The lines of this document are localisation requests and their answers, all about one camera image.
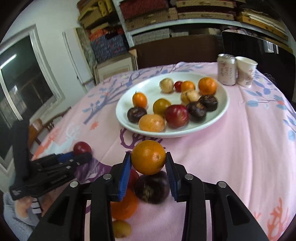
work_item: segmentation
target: wooden shelf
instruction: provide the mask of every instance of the wooden shelf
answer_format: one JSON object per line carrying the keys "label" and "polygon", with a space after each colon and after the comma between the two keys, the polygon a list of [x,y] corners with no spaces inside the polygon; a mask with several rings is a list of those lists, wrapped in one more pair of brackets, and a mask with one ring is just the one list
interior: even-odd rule
{"label": "wooden shelf", "polygon": [[262,34],[266,34],[267,36],[270,36],[274,39],[277,39],[280,42],[287,44],[287,41],[282,39],[278,35],[273,34],[272,32],[269,32],[269,31],[264,30],[262,28],[256,27],[254,25],[247,24],[247,23],[241,23],[241,22],[237,22],[237,21],[224,20],[224,19],[213,19],[213,18],[191,18],[191,19],[178,19],[178,20],[173,20],[173,21],[167,21],[167,22],[148,25],[143,28],[138,28],[138,29],[129,31],[129,34],[136,35],[136,34],[140,34],[140,33],[154,30],[157,28],[164,28],[167,26],[181,25],[181,24],[194,24],[194,23],[225,24],[225,25],[230,25],[230,26],[237,26],[237,27],[241,27],[241,28],[246,28],[246,29],[254,30],[256,32],[260,32]]}

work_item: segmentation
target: dark purple fruit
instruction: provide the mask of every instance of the dark purple fruit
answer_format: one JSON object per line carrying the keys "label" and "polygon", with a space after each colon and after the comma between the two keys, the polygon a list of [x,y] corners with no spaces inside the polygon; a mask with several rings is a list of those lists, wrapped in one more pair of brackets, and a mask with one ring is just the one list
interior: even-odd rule
{"label": "dark purple fruit", "polygon": [[203,121],[207,116],[206,107],[199,101],[190,102],[186,107],[195,121]]}
{"label": "dark purple fruit", "polygon": [[147,115],[147,111],[143,107],[133,107],[128,110],[128,120],[132,123],[138,123],[142,116]]}
{"label": "dark purple fruit", "polygon": [[160,171],[154,175],[140,176],[134,186],[134,193],[144,202],[162,203],[170,192],[170,184],[165,172]]}
{"label": "dark purple fruit", "polygon": [[207,111],[214,111],[218,107],[218,101],[214,95],[202,95],[199,102],[206,107]]}

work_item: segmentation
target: table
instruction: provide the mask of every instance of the table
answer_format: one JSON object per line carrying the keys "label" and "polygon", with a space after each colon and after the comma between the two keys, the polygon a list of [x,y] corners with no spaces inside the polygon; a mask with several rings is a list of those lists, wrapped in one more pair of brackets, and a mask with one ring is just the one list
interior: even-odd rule
{"label": "table", "polygon": [[[186,137],[157,139],[131,133],[116,119],[115,107],[131,86],[158,74],[196,72],[217,78],[217,63],[184,63],[115,75],[93,88],[45,138],[35,157],[90,144],[94,157],[112,166],[146,139],[170,151],[176,163],[202,181],[226,181],[255,216],[270,241],[276,241],[296,213],[296,112],[279,89],[259,71],[251,88],[225,86],[226,114],[210,127]],[[84,182],[104,165],[93,163]],[[180,241],[185,203],[169,196],[163,204],[140,203],[127,220],[133,234],[125,240]],[[211,240],[210,218],[208,240]]]}

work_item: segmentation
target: aluminum can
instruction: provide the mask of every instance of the aluminum can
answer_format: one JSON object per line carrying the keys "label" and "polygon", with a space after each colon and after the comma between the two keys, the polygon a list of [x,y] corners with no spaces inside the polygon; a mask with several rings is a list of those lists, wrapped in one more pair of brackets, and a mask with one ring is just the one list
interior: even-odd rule
{"label": "aluminum can", "polygon": [[218,81],[224,85],[235,85],[237,78],[237,68],[235,57],[230,54],[219,54],[218,62]]}

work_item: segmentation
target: paper cup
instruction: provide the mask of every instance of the paper cup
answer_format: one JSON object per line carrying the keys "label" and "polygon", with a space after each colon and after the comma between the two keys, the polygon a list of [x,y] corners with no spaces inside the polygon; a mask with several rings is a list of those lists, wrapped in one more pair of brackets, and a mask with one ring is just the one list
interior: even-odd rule
{"label": "paper cup", "polygon": [[237,62],[237,83],[243,87],[250,88],[253,83],[258,63],[250,58],[235,57]]}

